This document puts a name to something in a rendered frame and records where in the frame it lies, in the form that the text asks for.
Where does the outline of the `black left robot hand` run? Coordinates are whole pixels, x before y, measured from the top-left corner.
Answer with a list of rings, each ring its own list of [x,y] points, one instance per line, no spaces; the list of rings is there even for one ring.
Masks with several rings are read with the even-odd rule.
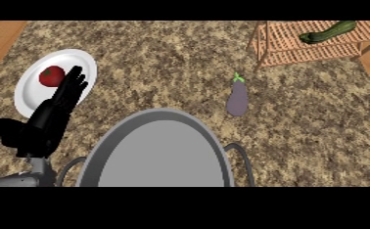
[[[52,98],[39,105],[28,122],[0,118],[2,145],[18,150],[18,158],[48,158],[55,152],[87,86],[83,68],[76,66],[67,73]]]

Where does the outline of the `green zucchini squash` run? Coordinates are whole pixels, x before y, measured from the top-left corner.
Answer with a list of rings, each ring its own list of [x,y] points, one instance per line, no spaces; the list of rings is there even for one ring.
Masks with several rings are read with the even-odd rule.
[[[307,32],[300,35],[300,40],[307,44],[323,43],[332,38],[347,34],[357,27],[357,21],[339,21],[326,30]]]

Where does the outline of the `white round plate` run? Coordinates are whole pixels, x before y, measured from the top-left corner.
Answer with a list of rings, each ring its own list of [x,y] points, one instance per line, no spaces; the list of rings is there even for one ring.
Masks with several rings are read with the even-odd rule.
[[[56,91],[55,87],[46,87],[39,82],[39,75],[51,66],[59,66],[70,71],[74,66],[83,68],[89,82],[83,91],[80,102],[84,101],[96,84],[98,63],[93,56],[83,50],[64,49],[48,54],[28,67],[15,88],[15,107],[24,117],[31,117],[40,103],[49,99]]]

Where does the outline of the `large grey pot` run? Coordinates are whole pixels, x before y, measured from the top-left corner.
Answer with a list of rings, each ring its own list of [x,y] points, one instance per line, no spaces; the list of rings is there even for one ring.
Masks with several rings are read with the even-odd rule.
[[[68,164],[83,165],[79,187],[232,187],[226,152],[242,149],[194,115],[155,108],[130,115]]]

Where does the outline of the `purple eggplant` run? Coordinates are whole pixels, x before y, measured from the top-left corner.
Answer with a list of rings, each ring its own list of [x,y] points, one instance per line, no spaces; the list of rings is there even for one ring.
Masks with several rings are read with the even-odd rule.
[[[248,111],[248,107],[250,107],[250,94],[248,94],[247,80],[241,77],[238,73],[235,73],[233,89],[226,104],[226,110],[230,115],[242,116]]]

